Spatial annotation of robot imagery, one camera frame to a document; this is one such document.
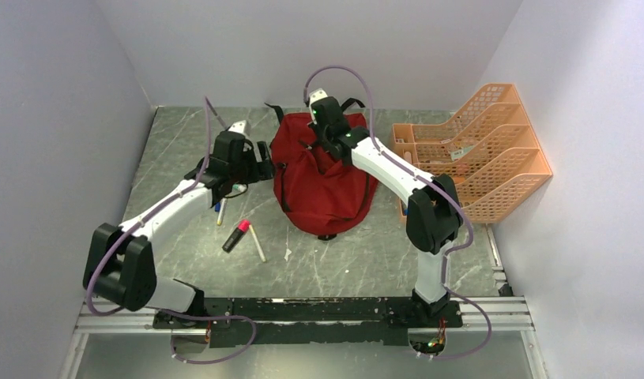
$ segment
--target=red backpack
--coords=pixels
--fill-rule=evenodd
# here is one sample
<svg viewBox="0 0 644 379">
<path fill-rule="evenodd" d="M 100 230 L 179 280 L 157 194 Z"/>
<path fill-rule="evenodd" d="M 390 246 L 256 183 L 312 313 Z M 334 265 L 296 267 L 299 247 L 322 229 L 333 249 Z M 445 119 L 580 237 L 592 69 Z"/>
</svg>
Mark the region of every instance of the red backpack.
<svg viewBox="0 0 644 379">
<path fill-rule="evenodd" d="M 343 110 L 352 103 L 349 99 Z M 371 207 L 378 180 L 354 166 L 343 166 L 316 144 L 308 113 L 284 115 L 271 154 L 275 164 L 273 190 L 282 211 L 296 227 L 328 241 L 360 223 Z M 362 114 L 346 114 L 350 127 L 366 126 Z"/>
</svg>

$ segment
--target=white pen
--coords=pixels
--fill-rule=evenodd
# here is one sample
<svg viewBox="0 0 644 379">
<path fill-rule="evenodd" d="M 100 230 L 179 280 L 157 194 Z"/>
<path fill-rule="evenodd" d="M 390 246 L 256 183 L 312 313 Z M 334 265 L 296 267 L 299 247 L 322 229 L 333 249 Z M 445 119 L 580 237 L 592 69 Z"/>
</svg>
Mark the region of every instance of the white pen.
<svg viewBox="0 0 644 379">
<path fill-rule="evenodd" d="M 221 225 L 221 221 L 224 219 L 224 214 L 226 213 L 226 202 L 228 199 L 221 199 L 219 215 L 217 215 L 217 225 Z"/>
<path fill-rule="evenodd" d="M 257 232 L 254 231 L 254 227 L 252 224 L 250 224 L 250 234 L 252 235 L 252 238 L 254 238 L 254 244 L 257 246 L 257 250 L 259 252 L 259 257 L 261 257 L 262 262 L 266 262 L 266 255 L 263 253 L 263 249 L 261 248 L 261 243 L 259 243 L 258 238 L 257 238 Z"/>
</svg>

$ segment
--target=black mounting plate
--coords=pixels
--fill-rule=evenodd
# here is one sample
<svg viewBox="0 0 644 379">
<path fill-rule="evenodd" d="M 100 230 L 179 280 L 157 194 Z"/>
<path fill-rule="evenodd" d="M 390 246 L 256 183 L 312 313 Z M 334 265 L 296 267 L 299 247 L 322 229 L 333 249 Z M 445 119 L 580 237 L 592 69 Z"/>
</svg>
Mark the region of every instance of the black mounting plate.
<svg viewBox="0 0 644 379">
<path fill-rule="evenodd" d="M 434 317 L 424 316 L 410 297 L 378 298 L 205 298 L 211 316 L 239 314 L 257 322 L 255 344 L 382 342 L 407 346 L 409 328 L 463 325 L 458 302 L 449 301 Z M 155 329 L 207 328 L 207 322 L 185 322 L 166 313 L 154 317 Z M 245 344 L 252 333 L 247 322 L 211 324 L 210 347 Z"/>
</svg>

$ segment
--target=marble surface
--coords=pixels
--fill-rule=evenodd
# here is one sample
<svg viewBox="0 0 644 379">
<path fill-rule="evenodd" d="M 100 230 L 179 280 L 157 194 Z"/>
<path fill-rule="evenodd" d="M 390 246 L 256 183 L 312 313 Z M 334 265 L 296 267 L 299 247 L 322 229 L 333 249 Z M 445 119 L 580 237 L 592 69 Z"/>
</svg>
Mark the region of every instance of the marble surface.
<svg viewBox="0 0 644 379">
<path fill-rule="evenodd" d="M 270 141 L 277 118 L 269 108 L 218 108 L 226 123 L 247 119 L 252 141 Z M 301 109 L 285 109 L 285 112 Z M 395 122 L 440 123 L 449 112 L 377 110 L 377 136 L 387 143 Z M 213 136 L 220 125 L 213 120 Z M 200 107 L 160 107 L 135 176 L 124 219 L 173 190 L 205 150 L 204 112 Z M 249 219 L 268 257 L 262 263 L 246 235 L 229 254 L 221 246 L 242 219 Z M 450 285 L 470 296 L 496 296 L 491 249 L 484 225 L 476 240 L 451 258 Z M 457 243 L 466 239 L 462 230 Z M 170 276 L 205 290 L 207 296 L 397 296 L 409 295 L 416 281 L 416 249 L 397 217 L 396 196 L 385 186 L 375 194 L 370 213 L 354 229 L 322 242 L 294 227 L 281 211 L 273 183 L 250 185 L 228 201 L 222 226 L 209 210 L 192 219 L 155 252 L 157 275 Z"/>
</svg>

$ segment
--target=marker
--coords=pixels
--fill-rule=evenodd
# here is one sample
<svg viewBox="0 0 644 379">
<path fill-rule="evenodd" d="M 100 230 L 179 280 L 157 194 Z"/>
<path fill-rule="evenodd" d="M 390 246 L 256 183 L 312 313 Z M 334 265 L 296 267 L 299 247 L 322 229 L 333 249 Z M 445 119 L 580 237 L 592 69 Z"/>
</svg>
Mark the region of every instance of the marker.
<svg viewBox="0 0 644 379">
<path fill-rule="evenodd" d="M 219 215 L 217 215 L 217 225 L 221 225 L 221 221 L 224 219 L 224 214 L 226 213 L 226 202 L 228 199 L 221 199 L 221 205 L 219 208 Z"/>
<path fill-rule="evenodd" d="M 261 248 L 261 244 L 258 241 L 257 237 L 257 232 L 254 231 L 254 227 L 252 224 L 250 224 L 250 233 L 252 234 L 252 238 L 254 238 L 254 244 L 257 246 L 257 250 L 259 252 L 259 257 L 261 257 L 261 262 L 265 263 L 266 262 L 266 255 L 263 253 L 263 249 Z"/>
<path fill-rule="evenodd" d="M 250 222 L 247 220 L 240 221 L 240 224 L 238 224 L 238 227 L 231 233 L 231 235 L 228 236 L 228 239 L 226 242 L 224 242 L 224 245 L 221 247 L 221 249 L 227 253 L 230 253 L 231 250 L 235 247 L 235 245 L 238 245 L 238 242 L 243 238 L 245 233 L 247 232 L 247 229 L 250 228 Z"/>
</svg>

